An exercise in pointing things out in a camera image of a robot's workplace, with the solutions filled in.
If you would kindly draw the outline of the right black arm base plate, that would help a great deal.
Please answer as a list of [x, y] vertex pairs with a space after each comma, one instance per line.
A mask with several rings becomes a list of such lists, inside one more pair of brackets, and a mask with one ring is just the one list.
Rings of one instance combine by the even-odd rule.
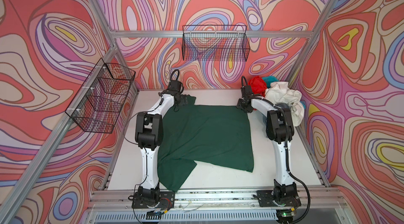
[[297, 193], [275, 190], [258, 190], [253, 194], [260, 207], [298, 208], [302, 205]]

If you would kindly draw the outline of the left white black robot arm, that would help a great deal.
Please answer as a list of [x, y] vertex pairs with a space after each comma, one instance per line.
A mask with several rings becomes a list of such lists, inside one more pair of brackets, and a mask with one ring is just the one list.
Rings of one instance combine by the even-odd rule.
[[179, 105], [184, 86], [179, 80], [171, 80], [159, 93], [159, 100], [147, 111], [136, 115], [135, 141], [142, 154], [142, 181], [137, 186], [137, 197], [158, 203], [160, 201], [157, 172], [158, 151], [164, 138], [163, 118], [171, 107]]

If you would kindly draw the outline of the green t shirt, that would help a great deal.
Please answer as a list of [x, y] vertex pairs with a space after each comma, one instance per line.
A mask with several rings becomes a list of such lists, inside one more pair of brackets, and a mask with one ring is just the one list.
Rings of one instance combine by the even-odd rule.
[[158, 177], [178, 191], [198, 162], [253, 172], [251, 129], [246, 112], [235, 106], [188, 104], [172, 107], [163, 118], [164, 138], [158, 151]]

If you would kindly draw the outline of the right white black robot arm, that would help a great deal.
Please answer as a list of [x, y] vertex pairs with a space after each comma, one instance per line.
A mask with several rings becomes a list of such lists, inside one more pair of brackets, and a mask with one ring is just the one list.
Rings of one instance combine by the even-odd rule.
[[291, 111], [287, 104], [277, 103], [254, 94], [250, 85], [242, 85], [242, 97], [236, 107], [246, 113], [257, 110], [266, 117], [266, 135], [271, 141], [276, 164], [274, 189], [271, 193], [275, 204], [285, 205], [287, 200], [297, 197], [294, 177], [290, 172], [289, 143], [294, 135]]

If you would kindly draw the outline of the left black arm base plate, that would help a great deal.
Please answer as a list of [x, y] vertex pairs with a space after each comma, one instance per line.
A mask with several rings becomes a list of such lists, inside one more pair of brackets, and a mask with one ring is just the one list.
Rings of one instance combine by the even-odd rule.
[[174, 207], [175, 193], [173, 191], [161, 191], [156, 198], [140, 196], [136, 192], [132, 197], [132, 209], [161, 209], [170, 210]]

